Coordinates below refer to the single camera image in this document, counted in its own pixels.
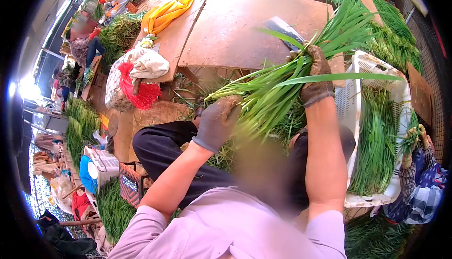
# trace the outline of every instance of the red string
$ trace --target red string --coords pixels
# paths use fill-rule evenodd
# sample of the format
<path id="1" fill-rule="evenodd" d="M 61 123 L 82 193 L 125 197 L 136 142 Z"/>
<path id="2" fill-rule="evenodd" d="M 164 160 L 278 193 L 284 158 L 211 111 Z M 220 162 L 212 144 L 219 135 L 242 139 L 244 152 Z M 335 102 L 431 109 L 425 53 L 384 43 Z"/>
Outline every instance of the red string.
<path id="1" fill-rule="evenodd" d="M 132 68 L 133 64 L 130 62 L 123 62 L 118 66 L 118 70 L 121 72 L 119 87 L 135 107 L 140 110 L 147 110 L 157 101 L 162 91 L 156 84 L 142 83 L 138 94 L 133 95 L 132 79 L 129 76 Z"/>

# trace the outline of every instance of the red cloth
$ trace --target red cloth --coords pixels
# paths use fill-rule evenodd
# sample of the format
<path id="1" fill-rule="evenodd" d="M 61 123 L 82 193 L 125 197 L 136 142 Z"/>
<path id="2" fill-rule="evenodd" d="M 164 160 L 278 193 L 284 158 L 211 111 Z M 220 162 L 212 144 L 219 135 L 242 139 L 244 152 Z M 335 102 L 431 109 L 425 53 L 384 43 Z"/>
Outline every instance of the red cloth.
<path id="1" fill-rule="evenodd" d="M 88 196 L 84 193 L 79 196 L 76 191 L 72 193 L 72 214 L 76 221 L 80 221 L 80 217 L 83 215 L 87 207 L 91 205 Z"/>
<path id="2" fill-rule="evenodd" d="M 133 95 L 133 84 L 129 75 L 132 68 L 133 64 L 130 62 L 124 62 L 118 66 L 118 70 L 121 72 L 119 87 L 135 107 L 140 110 L 147 110 L 162 95 L 162 91 L 156 84 L 142 83 L 138 94 Z"/>

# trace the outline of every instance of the knife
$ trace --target knife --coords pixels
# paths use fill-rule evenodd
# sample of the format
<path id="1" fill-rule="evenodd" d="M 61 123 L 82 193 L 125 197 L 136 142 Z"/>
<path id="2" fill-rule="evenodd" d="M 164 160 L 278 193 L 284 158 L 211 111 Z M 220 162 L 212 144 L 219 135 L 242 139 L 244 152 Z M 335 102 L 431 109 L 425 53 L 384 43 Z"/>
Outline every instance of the knife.
<path id="1" fill-rule="evenodd" d="M 293 29 L 292 26 L 287 24 L 285 21 L 283 21 L 279 17 L 274 16 L 273 18 L 267 19 L 263 23 L 268 27 L 268 29 L 277 31 L 284 35 L 287 35 L 287 36 L 295 39 L 296 41 L 300 42 L 300 44 L 303 45 L 304 38 L 300 34 L 298 34 L 298 32 L 295 29 Z M 299 48 L 296 47 L 294 44 L 289 43 L 284 40 L 283 40 L 283 42 L 289 47 L 289 49 L 291 49 L 293 51 L 299 50 Z"/>

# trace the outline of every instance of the black pants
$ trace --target black pants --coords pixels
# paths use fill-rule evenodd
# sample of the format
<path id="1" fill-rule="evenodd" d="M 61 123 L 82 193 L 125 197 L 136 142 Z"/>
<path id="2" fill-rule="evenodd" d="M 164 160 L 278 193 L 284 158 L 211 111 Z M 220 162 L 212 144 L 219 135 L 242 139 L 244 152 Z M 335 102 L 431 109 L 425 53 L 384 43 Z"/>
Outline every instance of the black pants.
<path id="1" fill-rule="evenodd" d="M 99 37 L 94 37 L 93 40 L 88 44 L 88 51 L 86 53 L 86 67 L 88 68 L 93 62 L 96 56 L 96 51 L 99 51 L 101 55 L 105 53 L 105 48 L 102 46 Z"/>
<path id="2" fill-rule="evenodd" d="M 191 121 L 173 121 L 157 126 L 148 126 L 139 130 L 133 137 L 133 149 L 149 177 L 156 180 L 182 153 L 180 146 L 185 142 L 190 142 L 196 134 L 196 126 Z M 346 127 L 341 127 L 340 136 L 342 149 L 346 160 L 348 160 L 355 147 L 355 140 L 352 132 Z M 276 175 L 282 176 L 278 178 L 282 180 L 279 182 L 284 186 L 282 188 L 285 191 L 284 197 L 274 197 L 271 191 L 265 191 L 265 189 L 250 187 L 243 187 L 242 189 L 242 186 L 235 181 L 231 174 L 204 164 L 198 170 L 179 207 L 184 209 L 191 201 L 211 188 L 239 186 L 239 189 L 257 196 L 278 212 L 284 206 L 289 207 L 295 213 L 299 213 L 309 206 L 305 186 L 307 153 L 308 142 L 307 132 L 305 132 L 297 138 L 289 157 L 282 160 L 280 166 L 278 166 L 281 173 L 273 174 L 272 179 L 268 180 L 274 182 L 277 181 L 274 179 L 274 177 L 278 177 Z"/>

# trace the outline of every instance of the gloved hand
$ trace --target gloved hand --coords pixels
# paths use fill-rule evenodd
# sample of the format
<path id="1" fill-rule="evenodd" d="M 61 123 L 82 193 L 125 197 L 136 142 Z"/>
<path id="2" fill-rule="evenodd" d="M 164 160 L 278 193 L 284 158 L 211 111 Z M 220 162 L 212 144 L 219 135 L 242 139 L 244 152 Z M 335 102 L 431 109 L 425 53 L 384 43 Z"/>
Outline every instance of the gloved hand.
<path id="1" fill-rule="evenodd" d="M 238 103 L 241 100 L 241 96 L 231 95 L 208 106 L 201 114 L 198 135 L 193 137 L 193 141 L 217 154 L 239 117 L 242 106 Z"/>
<path id="2" fill-rule="evenodd" d="M 309 45 L 306 48 L 306 52 L 312 57 L 313 61 L 309 75 L 331 73 L 330 65 L 326 61 L 325 55 L 320 47 Z M 305 108 L 310 107 L 315 102 L 330 96 L 335 96 L 333 91 L 333 83 L 331 81 L 306 83 L 301 90 L 301 97 Z"/>
<path id="3" fill-rule="evenodd" d="M 91 34 L 89 35 L 89 40 L 93 40 L 93 38 L 96 37 L 97 35 L 99 35 L 99 33 L 100 33 L 100 28 L 94 29 L 94 31 L 91 32 Z"/>
<path id="4" fill-rule="evenodd" d="M 417 134 L 417 131 L 418 131 L 418 129 L 417 129 L 416 126 L 413 127 L 413 128 L 410 128 L 409 131 L 405 134 L 404 137 L 407 138 L 409 134 Z M 403 155 L 403 157 L 402 157 L 402 169 L 408 169 L 411 166 L 411 163 L 413 162 L 413 157 L 412 157 L 413 156 L 413 151 L 415 150 L 418 141 L 419 141 L 419 137 L 417 136 L 416 139 L 415 139 L 415 142 L 411 145 L 410 152 L 409 153 L 405 153 Z"/>
<path id="5" fill-rule="evenodd" d="M 422 148 L 424 150 L 427 150 L 430 147 L 430 141 L 428 140 L 427 132 L 425 131 L 425 127 L 421 124 L 419 124 L 419 131 L 421 132 L 419 134 L 419 137 L 422 141 Z"/>

